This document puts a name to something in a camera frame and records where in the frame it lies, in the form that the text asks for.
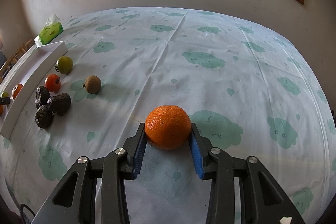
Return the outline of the large orange mandarin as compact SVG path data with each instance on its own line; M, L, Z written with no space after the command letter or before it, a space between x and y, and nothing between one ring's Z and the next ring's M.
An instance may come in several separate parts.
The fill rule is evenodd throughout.
M21 91L22 87L23 87L22 84L17 84L17 85L15 85L13 87L13 90L12 90L12 98L13 98L13 100L15 100L15 98L17 97L17 95Z
M159 106L146 117L147 139L159 149L173 150L183 146L190 132L190 118L179 106Z

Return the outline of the wrinkled dark passionfruit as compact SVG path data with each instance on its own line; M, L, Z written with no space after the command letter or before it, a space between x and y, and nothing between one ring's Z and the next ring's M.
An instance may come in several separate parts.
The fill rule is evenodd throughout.
M49 98L49 90L44 86L39 86L35 92L35 107L38 109L41 106L46 105Z
M35 123L39 128L50 127L53 119L54 115L46 105L41 105L35 113Z
M47 106L54 114L62 117L71 106L71 97L68 93L50 97L47 100Z

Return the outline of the green tomato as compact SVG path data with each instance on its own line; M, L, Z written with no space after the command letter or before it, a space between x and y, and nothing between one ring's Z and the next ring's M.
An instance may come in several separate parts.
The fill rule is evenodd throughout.
M7 98L7 97L9 97L10 95L9 95L9 93L8 92L2 92L1 93L1 98Z
M72 71L73 61L68 56L62 56L56 61L55 70L63 75Z

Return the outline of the cloud print tablecloth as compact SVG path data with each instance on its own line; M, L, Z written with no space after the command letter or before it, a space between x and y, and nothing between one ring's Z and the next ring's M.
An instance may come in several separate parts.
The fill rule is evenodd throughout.
M161 105L177 105L215 147L254 155L306 223L335 195L335 125L321 85L294 45L259 24L207 11L135 7L62 20L74 66L72 104L40 129L30 96L1 139L1 195L38 211L80 157L102 157ZM85 79L101 89L89 94Z

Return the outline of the large orange mandarin front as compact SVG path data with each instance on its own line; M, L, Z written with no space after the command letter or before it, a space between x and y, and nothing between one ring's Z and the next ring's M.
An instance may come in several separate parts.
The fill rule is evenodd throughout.
M22 84L17 84L17 85L15 85L13 87L13 90L12 90L12 98L13 98L13 100L15 100L15 98L17 97L17 95L21 91L22 87L23 87Z

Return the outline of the green tissue box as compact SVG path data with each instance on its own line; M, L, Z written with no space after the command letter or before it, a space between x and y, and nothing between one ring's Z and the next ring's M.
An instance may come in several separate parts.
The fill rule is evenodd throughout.
M49 44L54 38L64 31L60 18L52 14L46 21L45 26L34 39L35 45L39 48Z

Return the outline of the white rectangular tray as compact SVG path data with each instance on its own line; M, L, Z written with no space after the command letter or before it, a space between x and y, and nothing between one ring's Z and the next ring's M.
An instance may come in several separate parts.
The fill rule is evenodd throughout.
M1 135L10 139L13 128L30 95L44 80L45 75L56 65L59 57L68 52L64 41L49 43L45 46L31 47L9 71L1 83L1 92L11 93L15 85L23 87L15 99L3 107L1 115Z

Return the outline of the wooden chair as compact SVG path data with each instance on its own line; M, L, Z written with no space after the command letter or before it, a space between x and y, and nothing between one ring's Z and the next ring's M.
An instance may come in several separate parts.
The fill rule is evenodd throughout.
M33 39L30 39L28 42L22 44L8 59L1 52L1 81L32 46Z

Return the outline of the brown kiwi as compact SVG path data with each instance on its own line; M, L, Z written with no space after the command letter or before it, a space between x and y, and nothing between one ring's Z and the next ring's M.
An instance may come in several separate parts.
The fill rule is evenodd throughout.
M101 80L98 76L88 76L83 84L83 88L89 94L96 94L101 89Z

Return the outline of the wrinkled dark passionfruit front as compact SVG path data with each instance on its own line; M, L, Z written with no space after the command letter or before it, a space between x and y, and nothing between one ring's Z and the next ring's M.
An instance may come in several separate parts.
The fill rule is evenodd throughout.
M35 123L39 128L50 127L53 119L54 115L46 105L41 105L35 113Z

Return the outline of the red tomato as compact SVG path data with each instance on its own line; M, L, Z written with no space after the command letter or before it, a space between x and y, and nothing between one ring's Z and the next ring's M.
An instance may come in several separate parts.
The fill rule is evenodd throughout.
M58 92L60 89L60 77L56 74L48 75L45 79L45 87L49 92Z

